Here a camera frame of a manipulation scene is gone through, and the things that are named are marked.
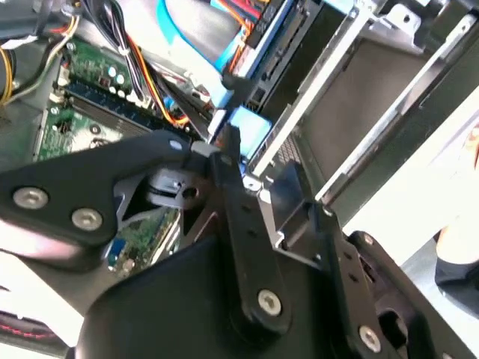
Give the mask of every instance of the yellow wire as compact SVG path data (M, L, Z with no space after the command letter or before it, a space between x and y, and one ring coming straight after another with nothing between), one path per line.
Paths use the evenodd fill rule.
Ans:
M12 94L13 79L12 79L12 68L10 65L10 60L8 59L8 55L5 52L5 50L3 50L1 47L0 47L0 55L3 57L3 62L5 65L5 88L3 90L3 95L1 95L1 99L0 99L0 105L1 105L5 101L7 101L7 99Z
M141 65L141 68L143 69L142 72L144 74L144 79L149 84L149 87L153 92L153 96L155 97L155 100L158 103L158 105L159 105L159 107L160 107L160 109L163 113L163 116L165 116L166 120L171 124L183 125L183 124L187 123L189 121L188 118L183 118L183 119L180 119L180 120L174 120L173 118L171 118L171 115L169 114L169 112L166 110L166 108L162 104L161 97L158 93L158 90L156 89L156 86L153 83L153 80L151 78L151 74L148 71L146 63L144 62L143 55L141 54L140 49L131 39L130 39L130 42L131 42L136 54L138 55L138 59L140 60L140 65Z

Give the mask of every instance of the metal screw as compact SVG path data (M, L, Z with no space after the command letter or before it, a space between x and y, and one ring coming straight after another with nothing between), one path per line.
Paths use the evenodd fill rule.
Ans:
M181 143L175 140L170 140L170 146L174 150L178 150L178 151L181 151L183 149L183 146L181 145Z
M379 353L381 351L381 342L377 337L376 333L366 325L363 325L359 328L359 336L361 337L362 342L374 353Z
M102 226L103 218L98 211L91 208L80 208L72 214L72 222L80 230L93 231Z
M75 51L76 46L75 46L74 43L67 43L67 49L68 49L69 51Z
M275 293L268 289L263 289L259 292L257 302L261 309L270 316L279 316L281 313L281 301Z
M233 161L231 161L230 156L222 155L222 161L228 166L231 166L233 164Z
M36 187L23 187L13 194L13 201L18 207L40 209L48 203L48 194Z
M369 245L373 245L373 244L374 244L374 239L373 239L373 237L371 237L369 234L365 234L365 235L364 235L364 240L365 240L366 243L368 243Z

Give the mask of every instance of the red wire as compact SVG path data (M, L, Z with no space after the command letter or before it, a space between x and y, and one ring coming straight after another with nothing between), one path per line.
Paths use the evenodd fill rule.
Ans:
M25 337L25 338L46 339L46 338L55 337L54 334L26 333L24 331L19 331L18 329L14 329L12 327L9 327L8 325L0 325L0 329L3 329L4 331L9 331L10 333L15 334L15 335L21 335L22 337Z
M261 16L261 12L259 10L256 10L254 7L246 4L242 0L230 0L230 2L232 4L235 4L241 10L245 11L246 13L249 13L250 15L254 16L257 19Z
M62 32L65 32L68 29L68 25L65 25L63 28L53 28L50 30L54 34L61 34Z

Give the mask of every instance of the orange wire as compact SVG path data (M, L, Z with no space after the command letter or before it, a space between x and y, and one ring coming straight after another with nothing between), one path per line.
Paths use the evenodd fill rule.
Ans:
M140 53L140 49L138 48L138 46L132 41L132 39L130 37L128 37L128 40L130 41L130 43L132 44L132 48L133 48L133 51L135 51L135 54L137 56L137 58L139 59L140 61L140 65L141 65L141 71L143 72L143 76L144 76L144 79L146 80L147 82L147 86L148 88L150 89L150 92L156 97L156 102L158 103L162 113L163 113L163 116L165 116L166 120L173 124L173 125L184 125L185 123L188 123L189 122L189 118L187 116L183 116L179 119L174 119L170 114L169 112L166 110L165 106L163 105L162 103L162 100L159 96L159 93L158 91L156 90L154 84L153 84L153 80L150 76L150 73L148 72L148 68L147 68L147 65L146 63L144 62L144 59L143 59L143 56L141 55Z
M248 23L246 23L246 21L229 4L227 4L225 0L218 0L218 1L221 5L226 7L226 9L229 11L231 16L234 17L236 21L239 22L240 25L245 28L245 38L248 38L248 36L251 34L251 26ZM242 54L242 46L238 46L237 50L234 53L233 60L230 63L230 71L233 71L241 54Z
M50 32L54 33L54 34L61 34L62 32L65 32L69 27L69 24L66 24L65 26L61 27L61 28L53 28L52 30L50 30Z
M229 5L225 2L225 0L218 0L221 5L226 7L226 9L229 11L232 17L236 19L237 22L240 23L241 26L244 26L246 29L246 36L249 36L251 33L251 29L249 28L248 24L246 24L246 21Z

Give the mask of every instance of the green circuit board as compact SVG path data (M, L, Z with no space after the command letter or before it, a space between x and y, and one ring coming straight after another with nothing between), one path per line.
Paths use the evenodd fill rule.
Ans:
M72 108L59 108L55 104L51 104L48 109L42 133L35 156L37 161L107 145L122 139L119 132L75 112ZM148 267L155 249L164 239L177 213L176 209L164 209L123 228L116 238L125 239L126 245L111 270L124 277ZM122 269L123 264L132 258L135 260L134 271L126 273Z
M69 53L70 73L83 81L100 86L106 90L114 88L128 94L132 84L126 65L116 54L106 49L97 49L85 41L73 38Z

